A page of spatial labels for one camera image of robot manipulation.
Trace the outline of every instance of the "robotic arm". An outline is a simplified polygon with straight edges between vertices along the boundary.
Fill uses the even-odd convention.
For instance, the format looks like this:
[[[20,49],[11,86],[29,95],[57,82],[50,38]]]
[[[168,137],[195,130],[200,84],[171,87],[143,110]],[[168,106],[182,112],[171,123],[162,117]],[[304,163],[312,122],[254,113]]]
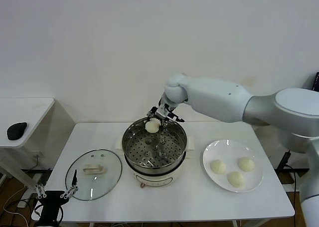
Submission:
[[[180,103],[223,122],[244,121],[254,125],[274,125],[283,130],[288,139],[293,140],[287,142],[288,149],[308,155],[311,175],[304,181],[300,196],[308,227],[318,225],[318,92],[288,88],[269,96],[252,96],[240,84],[177,74],[167,81],[159,107],[150,112],[163,123],[167,117],[183,121],[172,113]]]

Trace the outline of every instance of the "small white table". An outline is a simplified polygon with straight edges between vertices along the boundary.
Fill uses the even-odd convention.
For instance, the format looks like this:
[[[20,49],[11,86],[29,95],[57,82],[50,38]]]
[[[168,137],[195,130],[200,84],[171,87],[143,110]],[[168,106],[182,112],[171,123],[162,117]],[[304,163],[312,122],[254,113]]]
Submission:
[[[65,190],[65,175],[82,154],[95,149],[116,152],[122,176],[107,195],[90,202],[72,198],[63,206],[63,222],[194,222],[290,217],[294,209],[251,126],[245,123],[186,122],[183,128],[194,138],[195,150],[185,160],[179,179],[164,187],[140,188],[123,152],[116,149],[130,123],[77,124],[46,185]],[[202,166],[202,152],[213,140],[236,139],[252,148],[261,161],[264,178],[248,193],[233,193],[216,185]],[[39,217],[33,213],[32,218]],[[251,221],[259,226],[266,220]]]
[[[30,178],[19,168],[19,165],[12,161],[4,149],[9,151],[9,149],[22,147],[50,110],[53,103],[53,98],[0,98],[0,168],[28,187],[22,197],[24,199],[29,198],[35,191],[34,185],[37,184],[41,174],[36,174],[33,179]],[[6,131],[12,124],[19,122],[26,122],[27,127],[20,139],[11,141],[7,138]],[[25,202],[20,202],[18,207],[24,207],[25,205]]]

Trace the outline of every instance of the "glass lid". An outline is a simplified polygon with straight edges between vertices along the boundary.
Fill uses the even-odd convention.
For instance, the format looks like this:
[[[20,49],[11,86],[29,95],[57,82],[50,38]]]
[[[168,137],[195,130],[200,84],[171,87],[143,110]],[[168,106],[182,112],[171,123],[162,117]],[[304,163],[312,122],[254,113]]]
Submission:
[[[115,187],[122,173],[122,163],[112,151],[89,151],[69,168],[65,177],[66,189],[72,186],[75,170],[78,191],[73,197],[82,201],[92,201],[106,195]]]

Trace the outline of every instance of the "wooden floor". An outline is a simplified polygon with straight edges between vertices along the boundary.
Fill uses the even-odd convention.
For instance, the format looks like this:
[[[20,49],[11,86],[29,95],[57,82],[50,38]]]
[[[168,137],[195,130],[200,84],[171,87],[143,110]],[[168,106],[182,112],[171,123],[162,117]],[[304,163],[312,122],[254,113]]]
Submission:
[[[279,178],[283,184],[289,184],[292,182],[292,179],[287,174],[280,174]],[[0,213],[3,212],[3,206],[7,199],[13,195],[15,192],[23,188],[23,184],[20,183],[17,179],[7,179],[5,183],[0,187]],[[16,194],[14,197],[12,197],[8,203],[11,203],[12,201],[20,199],[22,196],[24,190],[20,191],[18,194]],[[293,202],[294,193],[288,193],[288,197]],[[35,201],[30,200],[29,202],[30,207],[33,209]],[[10,212],[15,212],[16,210],[16,204],[10,206],[7,208]],[[21,213],[26,217],[27,220],[30,218],[30,212],[28,207],[23,209],[17,209],[18,213]],[[12,222],[12,214],[4,213],[3,215],[0,214],[0,227],[26,227],[25,220],[19,216],[15,215],[13,223]],[[30,227],[33,227],[34,221],[31,220]],[[88,223],[82,223],[80,225],[81,227],[88,227]],[[101,226],[101,227],[110,227],[110,223],[100,223],[95,224],[95,226]],[[142,223],[128,223],[126,225],[123,225],[126,227],[141,227]],[[293,227],[294,226],[294,218],[283,218],[283,219],[273,219],[265,224],[262,225],[262,227]],[[299,201],[299,194],[296,194],[296,226],[297,227],[306,227],[305,220],[302,214],[300,201]],[[143,227],[233,227],[232,222],[196,222],[196,223],[143,223]]]

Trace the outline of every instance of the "steamed bun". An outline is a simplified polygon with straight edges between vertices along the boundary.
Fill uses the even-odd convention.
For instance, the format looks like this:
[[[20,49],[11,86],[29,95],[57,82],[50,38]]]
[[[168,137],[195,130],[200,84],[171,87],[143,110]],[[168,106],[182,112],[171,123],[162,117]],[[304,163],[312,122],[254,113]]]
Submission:
[[[238,166],[242,171],[249,172],[255,169],[255,162],[248,157],[242,157],[238,161]]]
[[[210,163],[212,171],[218,175],[224,174],[226,172],[226,165],[221,160],[214,160]]]
[[[239,188],[239,187],[243,187],[245,185],[245,178],[238,171],[234,171],[234,172],[229,173],[227,176],[227,179],[233,187]]]
[[[156,118],[152,118],[145,124],[145,129],[149,133],[156,133],[160,129],[160,121]]]

